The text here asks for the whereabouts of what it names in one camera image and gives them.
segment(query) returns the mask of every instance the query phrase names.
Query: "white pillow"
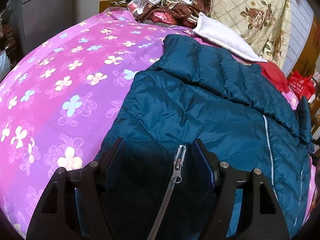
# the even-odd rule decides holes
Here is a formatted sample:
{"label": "white pillow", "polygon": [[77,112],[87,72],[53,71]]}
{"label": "white pillow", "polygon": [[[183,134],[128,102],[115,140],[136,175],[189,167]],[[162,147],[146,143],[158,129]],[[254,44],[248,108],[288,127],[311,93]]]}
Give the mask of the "white pillow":
{"label": "white pillow", "polygon": [[207,17],[203,13],[199,13],[197,27],[193,29],[193,32],[230,50],[243,59],[256,62],[268,62],[266,59],[255,54],[249,44],[237,33],[222,23]]}

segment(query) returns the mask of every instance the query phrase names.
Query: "beige floral blanket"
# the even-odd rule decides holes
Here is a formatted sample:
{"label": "beige floral blanket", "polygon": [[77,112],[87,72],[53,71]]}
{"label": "beige floral blanket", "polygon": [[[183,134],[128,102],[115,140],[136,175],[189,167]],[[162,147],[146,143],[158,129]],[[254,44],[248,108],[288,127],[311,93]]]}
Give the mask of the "beige floral blanket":
{"label": "beige floral blanket", "polygon": [[[160,1],[169,8],[177,3],[196,3],[195,0]],[[291,30],[290,0],[206,1],[211,5],[210,12],[206,13],[209,17],[233,29],[255,53],[282,68]]]}

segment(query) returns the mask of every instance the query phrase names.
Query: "blue puffer jacket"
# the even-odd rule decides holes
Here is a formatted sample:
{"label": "blue puffer jacket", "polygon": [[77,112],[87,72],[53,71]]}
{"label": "blue puffer jacket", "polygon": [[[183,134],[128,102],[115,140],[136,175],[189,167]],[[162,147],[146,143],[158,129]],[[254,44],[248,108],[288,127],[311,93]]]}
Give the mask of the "blue puffer jacket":
{"label": "blue puffer jacket", "polygon": [[[292,111],[259,65],[240,64],[226,49],[187,36],[167,36],[160,60],[136,74],[100,151],[118,137],[127,142],[119,177],[105,199],[119,239],[148,238],[177,146],[195,138],[236,169],[263,171],[293,237],[307,205],[310,127],[306,100]],[[206,222],[214,195],[188,153],[182,177],[157,239],[195,240]],[[229,235],[236,231],[240,206],[238,191]]]}

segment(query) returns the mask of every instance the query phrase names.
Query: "zipper slider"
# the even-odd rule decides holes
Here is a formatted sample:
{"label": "zipper slider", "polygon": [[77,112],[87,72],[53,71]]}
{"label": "zipper slider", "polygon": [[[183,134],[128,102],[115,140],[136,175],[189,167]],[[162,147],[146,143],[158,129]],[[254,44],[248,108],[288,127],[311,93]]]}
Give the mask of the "zipper slider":
{"label": "zipper slider", "polygon": [[175,160],[173,163],[173,173],[171,176],[171,181],[173,183],[180,183],[182,181],[181,167],[182,167],[181,159]]}

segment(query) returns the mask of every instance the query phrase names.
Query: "red shopping bag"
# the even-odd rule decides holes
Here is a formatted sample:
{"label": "red shopping bag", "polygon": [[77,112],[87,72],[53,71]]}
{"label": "red shopping bag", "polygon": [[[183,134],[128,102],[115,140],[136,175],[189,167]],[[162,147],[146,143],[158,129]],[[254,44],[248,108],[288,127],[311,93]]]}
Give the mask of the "red shopping bag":
{"label": "red shopping bag", "polygon": [[311,77],[302,77],[298,71],[295,71],[288,81],[288,86],[293,90],[299,99],[305,96],[307,100],[316,92],[311,82]]}

